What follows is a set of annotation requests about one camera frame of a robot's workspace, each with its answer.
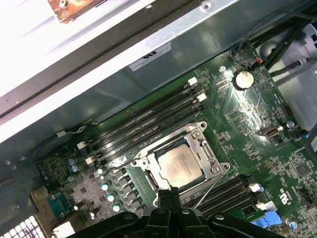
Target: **white label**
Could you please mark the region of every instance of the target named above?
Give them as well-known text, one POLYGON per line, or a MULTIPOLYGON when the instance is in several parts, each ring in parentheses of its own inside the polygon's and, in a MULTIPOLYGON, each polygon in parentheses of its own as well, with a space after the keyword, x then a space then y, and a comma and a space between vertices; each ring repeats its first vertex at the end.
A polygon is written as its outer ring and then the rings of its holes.
POLYGON ((286 204, 287 204, 287 205, 290 205, 290 204, 291 204, 291 203, 289 202, 289 198, 288 198, 288 196, 287 196, 286 193, 283 193, 282 195, 280 195, 279 198, 281 199, 283 205, 286 205, 286 204))
POLYGON ((151 61, 157 59, 158 57, 164 55, 165 53, 169 52, 172 49, 171 43, 168 42, 167 44, 159 47, 155 51, 147 54, 143 58, 137 60, 136 62, 129 65, 129 68, 132 69, 132 71, 136 71, 143 66, 147 65, 151 61))

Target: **cpu socket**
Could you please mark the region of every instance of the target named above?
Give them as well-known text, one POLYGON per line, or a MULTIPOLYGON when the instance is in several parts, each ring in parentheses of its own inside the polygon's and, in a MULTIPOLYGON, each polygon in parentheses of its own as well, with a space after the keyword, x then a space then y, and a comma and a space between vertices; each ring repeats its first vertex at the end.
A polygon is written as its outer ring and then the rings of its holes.
POLYGON ((206 128, 207 123, 201 121, 174 131, 142 149, 131 166, 144 171, 156 192, 178 187, 181 199, 212 186, 230 165, 218 162, 203 135, 206 128))

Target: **motherboard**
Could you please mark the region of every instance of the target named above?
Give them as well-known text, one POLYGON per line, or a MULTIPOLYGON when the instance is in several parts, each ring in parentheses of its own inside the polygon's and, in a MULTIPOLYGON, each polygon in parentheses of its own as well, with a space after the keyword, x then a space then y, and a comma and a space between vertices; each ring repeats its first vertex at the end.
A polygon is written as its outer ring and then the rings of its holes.
POLYGON ((206 218, 224 212, 316 237, 315 164, 262 63, 250 45, 227 51, 42 158, 56 219, 80 212, 88 227, 121 211, 141 216, 159 188, 175 186, 206 218))

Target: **blue connector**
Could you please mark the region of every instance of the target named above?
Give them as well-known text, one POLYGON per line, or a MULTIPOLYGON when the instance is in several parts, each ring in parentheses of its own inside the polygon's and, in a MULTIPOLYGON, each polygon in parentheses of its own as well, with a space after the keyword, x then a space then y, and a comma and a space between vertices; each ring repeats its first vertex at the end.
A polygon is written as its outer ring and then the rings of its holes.
POLYGON ((270 228, 282 224, 283 221, 276 212, 265 212, 264 217, 251 223, 261 228, 270 228))

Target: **wire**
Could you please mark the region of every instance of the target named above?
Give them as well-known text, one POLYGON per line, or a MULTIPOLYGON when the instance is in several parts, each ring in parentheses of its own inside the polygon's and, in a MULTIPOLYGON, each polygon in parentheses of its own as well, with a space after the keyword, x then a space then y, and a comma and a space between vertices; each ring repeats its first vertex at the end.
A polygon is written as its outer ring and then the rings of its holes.
POLYGON ((259 21, 252 29, 251 31, 249 31, 249 33, 242 39, 242 41, 240 42, 238 49, 237 49, 237 53, 241 51, 243 45, 246 43, 246 41, 251 37, 251 35, 258 30, 266 21, 271 20, 271 18, 280 15, 280 14, 290 14, 292 16, 296 16, 299 18, 303 18, 309 21, 317 21, 317 17, 316 16, 311 16, 311 15, 307 15, 301 12, 294 12, 294 11, 290 11, 290 10, 277 10, 273 13, 271 13, 270 15, 266 16, 265 18, 263 18, 261 21, 259 21))
POLYGON ((297 21, 298 21, 298 19, 293 17, 293 18, 289 19, 288 21, 285 21, 285 22, 271 28, 270 30, 258 35, 257 37, 255 37, 251 40, 253 47, 254 48, 259 47, 260 45, 262 45, 266 41, 270 40, 272 37, 274 37, 274 36, 278 35, 279 33, 291 28, 292 26, 294 26, 294 24, 297 21))
POLYGON ((282 55, 287 51, 292 42, 298 38, 302 33, 303 28, 309 24, 309 20, 299 21, 293 28, 290 30, 286 36, 281 40, 279 44, 275 47, 274 51, 269 55, 266 63, 264 64, 267 70, 270 70, 276 62, 282 57, 282 55))
POLYGON ((43 140, 40 144, 38 144, 30 153, 30 158, 33 159, 33 157, 35 157, 37 155, 37 153, 39 153, 45 146, 47 146, 48 144, 52 143, 54 140, 56 140, 57 138, 60 137, 64 137, 68 134, 79 134, 82 133, 88 126, 87 125, 83 125, 81 127, 79 127, 76 131, 71 131, 71 130, 62 130, 57 132, 56 134, 46 138, 45 140, 43 140))
MULTIPOLYGON (((317 62, 317 58, 316 57, 307 58, 306 60, 309 63, 317 62)), ((288 71, 290 71, 292 69, 295 69, 295 68, 297 68, 297 67, 299 67, 301 65, 304 65, 304 64, 302 64, 300 61, 296 61, 294 63, 289 64, 288 66, 286 66, 283 69, 280 69, 280 70, 277 70, 277 71, 274 71, 274 72, 270 73, 270 76, 271 77, 276 77, 276 76, 284 74, 284 73, 286 73, 286 72, 288 72, 288 71)))

